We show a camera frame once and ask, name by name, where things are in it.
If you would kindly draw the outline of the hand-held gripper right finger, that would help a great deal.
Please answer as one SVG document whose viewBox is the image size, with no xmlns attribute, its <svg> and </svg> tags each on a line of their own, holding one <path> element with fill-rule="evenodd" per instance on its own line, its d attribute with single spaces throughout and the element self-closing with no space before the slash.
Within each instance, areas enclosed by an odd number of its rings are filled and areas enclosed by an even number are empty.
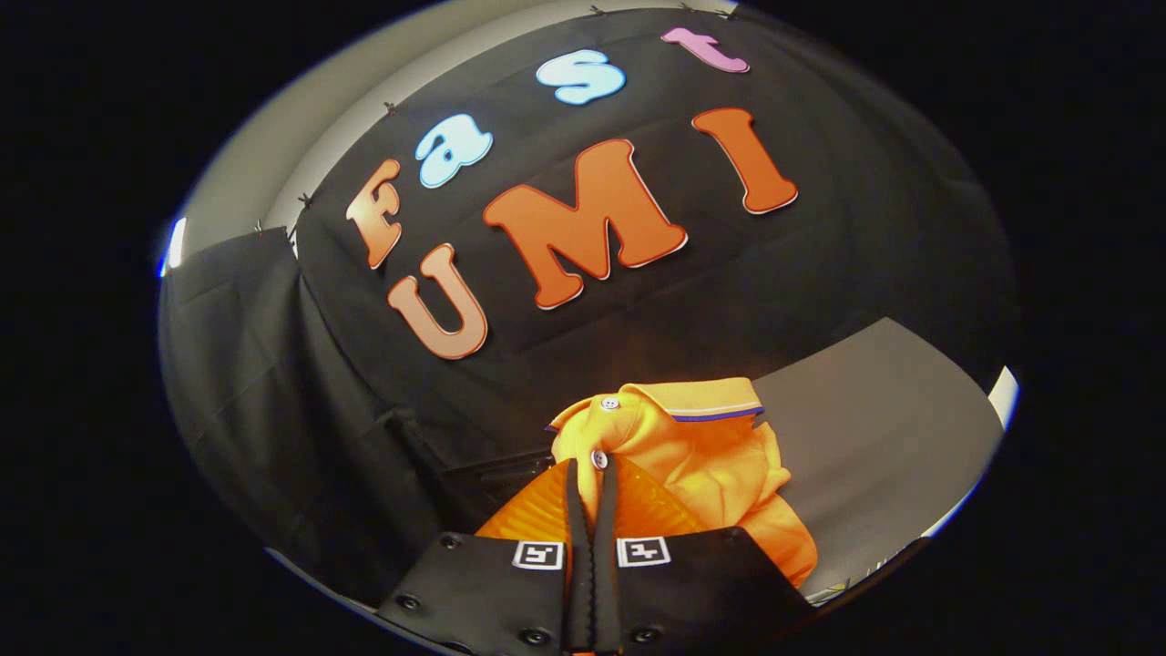
<svg viewBox="0 0 1166 656">
<path fill-rule="evenodd" d="M 610 456 L 593 535 L 593 653 L 756 655 L 815 611 L 745 528 L 681 532 L 662 486 Z"/>
</svg>

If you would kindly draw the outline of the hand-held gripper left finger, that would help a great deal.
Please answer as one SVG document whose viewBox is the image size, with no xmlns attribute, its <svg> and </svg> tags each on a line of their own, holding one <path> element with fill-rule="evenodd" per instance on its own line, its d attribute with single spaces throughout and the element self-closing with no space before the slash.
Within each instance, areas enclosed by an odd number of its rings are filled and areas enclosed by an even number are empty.
<svg viewBox="0 0 1166 656">
<path fill-rule="evenodd" d="M 593 558 L 578 465 L 546 470 L 550 538 L 441 532 L 375 616 L 412 639 L 468 655 L 593 651 Z"/>
</svg>

